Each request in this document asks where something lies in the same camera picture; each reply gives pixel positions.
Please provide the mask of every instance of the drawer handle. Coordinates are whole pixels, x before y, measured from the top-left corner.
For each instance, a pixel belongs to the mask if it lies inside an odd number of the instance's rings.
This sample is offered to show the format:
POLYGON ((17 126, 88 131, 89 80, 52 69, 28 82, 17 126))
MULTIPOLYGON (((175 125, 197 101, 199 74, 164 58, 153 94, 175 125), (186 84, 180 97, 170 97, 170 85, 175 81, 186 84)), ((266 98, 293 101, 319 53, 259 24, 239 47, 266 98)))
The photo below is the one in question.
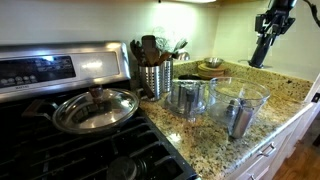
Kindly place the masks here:
POLYGON ((264 153, 264 152, 259 152, 258 156, 264 156, 264 157, 269 157, 272 153, 274 153, 276 151, 276 147, 274 147, 273 142, 269 145, 269 147, 271 147, 271 151, 269 151, 268 153, 264 153))
POLYGON ((254 178, 253 175, 250 176, 250 179, 251 179, 251 180, 256 180, 256 178, 254 178))

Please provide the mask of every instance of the stainless steel stove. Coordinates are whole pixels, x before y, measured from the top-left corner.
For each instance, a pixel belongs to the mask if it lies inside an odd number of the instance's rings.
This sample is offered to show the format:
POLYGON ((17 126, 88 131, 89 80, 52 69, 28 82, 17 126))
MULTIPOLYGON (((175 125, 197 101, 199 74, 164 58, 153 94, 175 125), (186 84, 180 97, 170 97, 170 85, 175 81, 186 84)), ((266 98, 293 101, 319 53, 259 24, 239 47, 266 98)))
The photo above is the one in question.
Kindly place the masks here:
POLYGON ((60 105, 93 84, 130 90, 129 80, 121 42, 0 47, 0 179, 197 178, 141 109, 112 134, 67 134, 22 116, 35 99, 60 105))

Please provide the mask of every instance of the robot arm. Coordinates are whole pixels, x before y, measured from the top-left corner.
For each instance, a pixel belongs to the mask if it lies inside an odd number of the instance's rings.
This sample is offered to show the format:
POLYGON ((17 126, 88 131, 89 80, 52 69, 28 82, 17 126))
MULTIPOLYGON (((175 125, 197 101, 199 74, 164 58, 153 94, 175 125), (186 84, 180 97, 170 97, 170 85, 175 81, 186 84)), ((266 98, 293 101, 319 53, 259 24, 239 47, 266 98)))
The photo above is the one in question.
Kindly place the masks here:
POLYGON ((280 34, 285 34, 294 23, 295 18, 289 17, 289 11, 295 6, 296 0, 270 0, 269 10, 256 16, 255 31, 258 32, 257 48, 249 61, 249 65, 262 68, 263 60, 280 34))

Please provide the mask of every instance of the wooden floor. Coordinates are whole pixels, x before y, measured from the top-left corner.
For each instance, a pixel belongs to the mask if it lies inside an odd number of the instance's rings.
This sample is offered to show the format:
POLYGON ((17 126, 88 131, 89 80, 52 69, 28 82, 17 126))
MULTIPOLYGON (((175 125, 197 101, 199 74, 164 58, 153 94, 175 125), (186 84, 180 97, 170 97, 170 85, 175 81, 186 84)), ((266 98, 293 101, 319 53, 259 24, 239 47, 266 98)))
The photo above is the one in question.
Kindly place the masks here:
POLYGON ((320 180, 320 147, 299 142, 292 156, 284 161, 274 180, 320 180))

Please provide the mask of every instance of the stack of plates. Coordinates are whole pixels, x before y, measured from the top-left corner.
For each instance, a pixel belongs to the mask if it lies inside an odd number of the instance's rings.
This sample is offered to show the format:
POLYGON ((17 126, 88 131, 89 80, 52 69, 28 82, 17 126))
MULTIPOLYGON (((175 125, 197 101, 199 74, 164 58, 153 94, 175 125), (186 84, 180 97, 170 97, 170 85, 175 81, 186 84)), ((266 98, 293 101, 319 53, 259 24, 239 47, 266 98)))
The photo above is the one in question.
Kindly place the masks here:
POLYGON ((211 68, 203 63, 198 66, 198 75, 202 79, 212 79, 214 77, 224 76, 225 69, 226 68, 223 65, 220 65, 217 68, 211 68))

